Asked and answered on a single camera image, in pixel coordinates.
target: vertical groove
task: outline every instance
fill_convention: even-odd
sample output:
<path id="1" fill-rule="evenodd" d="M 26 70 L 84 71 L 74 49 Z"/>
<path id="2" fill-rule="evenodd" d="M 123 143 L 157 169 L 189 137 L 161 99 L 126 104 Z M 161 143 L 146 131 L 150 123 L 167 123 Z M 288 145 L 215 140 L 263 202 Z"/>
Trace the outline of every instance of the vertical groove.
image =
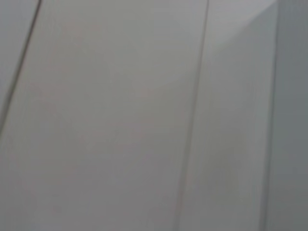
<path id="1" fill-rule="evenodd" d="M 190 150 L 191 150 L 192 136 L 193 136 L 192 131 L 193 131 L 194 116 L 195 116 L 197 96 L 198 96 L 198 86 L 199 86 L 199 81 L 201 77 L 200 75 L 201 75 L 202 60 L 203 60 L 203 53 L 204 53 L 204 46 L 205 46 L 205 32 L 206 32 L 209 2 L 210 0 L 207 0 L 206 9 L 205 9 L 205 17 L 204 17 L 204 22 L 203 22 L 203 30 L 202 30 L 202 38 L 201 38 L 197 73 L 196 73 L 196 78 L 195 78 L 194 86 L 193 86 L 193 98 L 192 98 L 190 121 L 188 125 L 187 140 L 185 143 L 182 168 L 180 172 L 179 188 L 177 191 L 178 196 L 177 196 L 177 201 L 176 201 L 176 210 L 175 210 L 175 217 L 174 217 L 172 231 L 178 231 L 180 229 L 180 217 L 181 217 L 183 198 L 184 198 L 185 187 L 186 187 L 186 178 L 187 178 L 188 164 L 189 164 Z"/>
<path id="2" fill-rule="evenodd" d="M 274 130 L 274 108 L 275 108 L 275 86 L 276 86 L 276 72 L 277 72 L 277 57 L 278 57 L 278 35 L 279 35 L 279 18 L 280 18 L 280 1 L 277 2 L 277 17 L 276 17 L 276 34 L 275 34 L 275 50 L 273 57 L 273 71 L 272 71 L 272 86 L 271 96 L 269 105 L 269 122 L 267 132 L 267 156 L 265 157 L 265 172 L 263 178 L 263 192 L 261 198 L 261 209 L 260 209 L 260 222 L 259 231 L 266 230 L 267 214 L 268 214 L 268 203 L 269 203 L 269 187 L 270 187 L 270 164 L 271 164 L 271 153 L 272 153 L 272 137 Z"/>
<path id="3" fill-rule="evenodd" d="M 0 109 L 1 110 L 0 111 L 0 138 L 2 136 L 3 127 L 4 127 L 4 124 L 5 124 L 7 115 L 8 115 L 8 111 L 10 109 L 10 105 L 11 105 L 11 101 L 12 101 L 12 98 L 13 98 L 13 95 L 14 95 L 14 91 L 15 91 L 15 88 L 16 88 L 16 85 L 17 85 L 17 82 L 18 82 L 18 79 L 19 79 L 19 76 L 20 76 L 20 73 L 21 73 L 21 70 L 22 70 L 22 67 L 23 67 L 24 59 L 25 59 L 25 56 L 26 56 L 26 51 L 27 51 L 27 48 L 28 48 L 29 43 L 30 43 L 31 34 L 32 34 L 34 26 L 35 26 L 35 22 L 36 22 L 36 18 L 38 16 L 38 13 L 39 13 L 40 5 L 41 5 L 41 0 L 38 0 L 37 6 L 36 6 L 36 9 L 35 9 L 35 12 L 34 12 L 34 16 L 32 18 L 31 24 L 30 24 L 30 29 L 29 29 L 29 32 L 27 34 L 26 41 L 25 41 L 23 49 L 22 49 L 22 53 L 21 53 L 20 58 L 18 60 L 18 64 L 16 66 L 16 71 L 13 75 L 13 79 L 12 79 L 12 82 L 10 84 L 9 91 L 5 96 L 3 107 Z"/>

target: white surface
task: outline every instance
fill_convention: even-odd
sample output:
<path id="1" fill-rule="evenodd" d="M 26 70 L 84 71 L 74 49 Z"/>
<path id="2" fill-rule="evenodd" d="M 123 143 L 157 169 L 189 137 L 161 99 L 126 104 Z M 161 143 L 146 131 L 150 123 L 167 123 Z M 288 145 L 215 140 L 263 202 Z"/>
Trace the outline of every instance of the white surface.
<path id="1" fill-rule="evenodd" d="M 257 231 L 277 3 L 213 0 L 180 231 Z"/>
<path id="2" fill-rule="evenodd" d="M 0 1 L 0 111 L 28 36 L 37 0 Z"/>
<path id="3" fill-rule="evenodd" d="M 171 231 L 205 0 L 45 0 L 0 146 L 6 231 Z"/>
<path id="4" fill-rule="evenodd" d="M 308 230 L 308 2 L 279 7 L 266 231 Z"/>

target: white panel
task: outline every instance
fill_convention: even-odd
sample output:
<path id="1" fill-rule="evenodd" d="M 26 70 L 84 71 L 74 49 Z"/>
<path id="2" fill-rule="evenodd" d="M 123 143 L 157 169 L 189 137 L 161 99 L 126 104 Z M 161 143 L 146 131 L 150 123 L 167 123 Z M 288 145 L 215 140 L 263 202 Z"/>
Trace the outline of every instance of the white panel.
<path id="1" fill-rule="evenodd" d="M 184 192 L 181 231 L 257 231 L 277 3 L 213 0 Z"/>
<path id="2" fill-rule="evenodd" d="M 308 2 L 279 6 L 266 231 L 308 230 Z"/>
<path id="3" fill-rule="evenodd" d="M 6 231 L 170 231 L 205 0 L 46 0 L 4 127 Z"/>
<path id="4" fill-rule="evenodd" d="M 0 112 L 8 98 L 38 0 L 0 1 Z"/>

